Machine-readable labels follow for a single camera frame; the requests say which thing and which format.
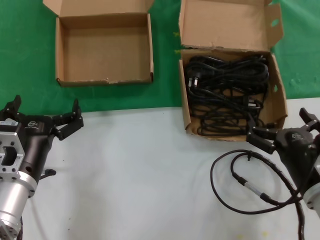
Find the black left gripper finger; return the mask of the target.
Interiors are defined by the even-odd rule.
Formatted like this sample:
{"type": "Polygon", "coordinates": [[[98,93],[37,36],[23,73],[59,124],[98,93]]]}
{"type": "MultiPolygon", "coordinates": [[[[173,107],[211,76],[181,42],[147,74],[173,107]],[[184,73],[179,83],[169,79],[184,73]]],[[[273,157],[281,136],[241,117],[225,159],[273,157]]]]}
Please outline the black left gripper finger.
{"type": "Polygon", "coordinates": [[[13,101],[8,102],[5,107],[0,111],[0,120],[5,121],[11,119],[21,123],[25,115],[19,113],[22,100],[20,95],[16,95],[13,101]]]}
{"type": "Polygon", "coordinates": [[[76,98],[73,102],[72,111],[52,117],[55,125],[54,135],[60,140],[64,140],[84,126],[82,110],[76,98]]]}

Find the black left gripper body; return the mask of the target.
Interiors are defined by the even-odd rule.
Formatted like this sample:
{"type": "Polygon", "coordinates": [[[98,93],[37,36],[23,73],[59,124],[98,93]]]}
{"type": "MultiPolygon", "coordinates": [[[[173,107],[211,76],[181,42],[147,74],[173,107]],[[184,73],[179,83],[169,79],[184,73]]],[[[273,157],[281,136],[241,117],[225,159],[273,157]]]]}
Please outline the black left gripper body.
{"type": "Polygon", "coordinates": [[[25,155],[19,171],[39,182],[48,153],[52,148],[55,124],[51,117],[43,115],[26,115],[22,118],[21,123],[25,137],[23,141],[25,155]]]}

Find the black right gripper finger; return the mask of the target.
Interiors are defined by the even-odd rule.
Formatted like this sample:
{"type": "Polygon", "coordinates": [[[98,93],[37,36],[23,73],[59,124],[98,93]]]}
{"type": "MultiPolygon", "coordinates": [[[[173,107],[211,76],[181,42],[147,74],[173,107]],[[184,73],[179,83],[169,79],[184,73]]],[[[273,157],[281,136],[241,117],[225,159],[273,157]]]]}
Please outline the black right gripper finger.
{"type": "Polygon", "coordinates": [[[320,132],[320,120],[309,113],[304,107],[299,110],[299,116],[303,120],[304,125],[299,129],[303,137],[311,136],[311,131],[316,130],[320,132]]]}
{"type": "Polygon", "coordinates": [[[276,128],[265,128],[256,126],[253,117],[248,114],[246,125],[246,141],[260,150],[272,154],[276,150],[274,140],[278,130],[276,128]]]}

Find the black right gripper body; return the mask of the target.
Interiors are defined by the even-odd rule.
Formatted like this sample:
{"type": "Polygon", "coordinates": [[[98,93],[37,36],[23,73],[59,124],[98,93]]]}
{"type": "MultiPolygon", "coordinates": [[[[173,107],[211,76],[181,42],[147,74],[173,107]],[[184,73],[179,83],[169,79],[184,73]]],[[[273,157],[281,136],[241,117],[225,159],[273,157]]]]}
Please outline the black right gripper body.
{"type": "Polygon", "coordinates": [[[310,132],[301,128],[282,129],[273,144],[302,196],[320,182],[320,174],[315,168],[320,151],[310,132]]]}

